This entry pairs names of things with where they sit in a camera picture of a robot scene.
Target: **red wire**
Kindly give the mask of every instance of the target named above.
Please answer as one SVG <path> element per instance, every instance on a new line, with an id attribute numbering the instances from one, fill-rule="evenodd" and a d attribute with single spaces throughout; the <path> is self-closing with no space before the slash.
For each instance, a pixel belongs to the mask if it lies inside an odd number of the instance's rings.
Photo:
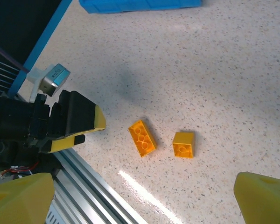
<path id="1" fill-rule="evenodd" d="M 39 164 L 39 161 L 36 164 L 34 164 L 33 166 L 31 166 L 31 167 L 29 167 L 27 169 L 12 169 L 12 170 L 10 170 L 10 172 L 17 173 L 19 171 L 23 172 L 23 171 L 33 170 L 38 164 Z"/>
<path id="2" fill-rule="evenodd" d="M 1 172 L 1 176 L 3 176 L 4 174 L 6 174 L 7 172 L 11 172 L 11 173 L 17 173 L 19 171 L 23 172 L 23 171 L 29 171 L 29 170 L 32 170 L 34 169 L 37 165 L 39 164 L 39 161 L 34 164 L 33 166 L 31 166 L 30 168 L 27 168 L 27 169 L 21 169 L 21 168 L 16 168 L 16 169 L 7 169 L 7 170 L 4 170 L 3 172 Z"/>

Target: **lego brick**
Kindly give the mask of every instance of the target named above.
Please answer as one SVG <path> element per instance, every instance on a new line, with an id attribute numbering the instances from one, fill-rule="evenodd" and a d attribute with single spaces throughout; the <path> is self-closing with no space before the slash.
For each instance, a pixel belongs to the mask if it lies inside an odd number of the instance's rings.
<path id="1" fill-rule="evenodd" d="M 201 0 L 79 0 L 88 13 L 166 10 L 201 6 Z"/>
<path id="2" fill-rule="evenodd" d="M 193 158 L 195 146 L 195 133 L 177 132 L 174 136 L 172 145 L 175 156 Z"/>
<path id="3" fill-rule="evenodd" d="M 141 157 L 151 153 L 157 148 L 157 144 L 152 134 L 142 120 L 137 121 L 130 126 L 128 130 Z"/>

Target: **white speckled surface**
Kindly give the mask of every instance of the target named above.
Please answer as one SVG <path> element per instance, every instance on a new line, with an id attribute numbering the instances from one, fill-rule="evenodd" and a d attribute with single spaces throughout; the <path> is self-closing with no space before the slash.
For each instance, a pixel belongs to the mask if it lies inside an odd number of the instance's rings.
<path id="1" fill-rule="evenodd" d="M 75 149 L 148 223 L 244 223 L 237 173 L 280 178 L 280 0 L 104 15 L 75 0 L 36 65 L 51 63 L 107 119 Z M 141 118 L 159 144 L 143 158 L 127 130 Z M 180 130 L 194 159 L 174 157 Z"/>

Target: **metal rail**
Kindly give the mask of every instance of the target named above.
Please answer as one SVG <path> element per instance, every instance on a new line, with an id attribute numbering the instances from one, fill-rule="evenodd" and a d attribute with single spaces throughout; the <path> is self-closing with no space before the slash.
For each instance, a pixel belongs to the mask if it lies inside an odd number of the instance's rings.
<path id="1" fill-rule="evenodd" d="M 64 223 L 147 223 L 72 148 L 55 155 L 63 169 L 54 180 L 55 198 L 51 206 Z"/>

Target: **lego stud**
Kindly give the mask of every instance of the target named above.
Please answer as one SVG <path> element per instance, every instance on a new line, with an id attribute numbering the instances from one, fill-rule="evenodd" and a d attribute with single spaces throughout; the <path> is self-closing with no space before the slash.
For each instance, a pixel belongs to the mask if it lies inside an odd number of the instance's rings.
<path id="1" fill-rule="evenodd" d="M 178 151 L 180 151 L 181 153 L 186 153 L 188 152 L 188 150 L 185 147 L 179 147 Z"/>
<path id="2" fill-rule="evenodd" d="M 135 129 L 135 134 L 140 134 L 141 133 L 141 129 L 140 128 L 136 128 Z"/>
<path id="3" fill-rule="evenodd" d="M 144 135 L 140 134 L 140 135 L 138 136 L 138 141 L 144 142 Z"/>
<path id="4" fill-rule="evenodd" d="M 142 146 L 141 146 L 144 150 L 148 149 L 148 144 L 146 142 L 142 142 Z"/>
<path id="5" fill-rule="evenodd" d="M 175 156 L 193 158 L 195 148 L 195 133 L 177 132 L 174 136 L 172 146 Z"/>

